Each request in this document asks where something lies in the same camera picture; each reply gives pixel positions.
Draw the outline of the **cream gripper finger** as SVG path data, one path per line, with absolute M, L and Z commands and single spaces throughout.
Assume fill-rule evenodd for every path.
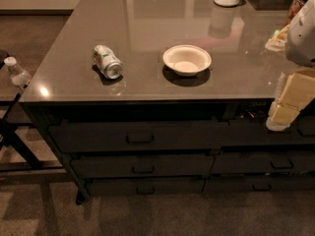
M 298 115 L 298 110 L 273 102 L 268 113 L 266 126 L 271 131 L 281 132 L 288 128 Z

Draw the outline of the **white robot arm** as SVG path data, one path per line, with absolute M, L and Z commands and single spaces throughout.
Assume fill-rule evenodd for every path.
M 280 132 L 315 98 L 315 0 L 308 0 L 290 24 L 276 31 L 265 47 L 283 51 L 289 61 L 301 66 L 288 76 L 281 73 L 276 85 L 266 126 Z

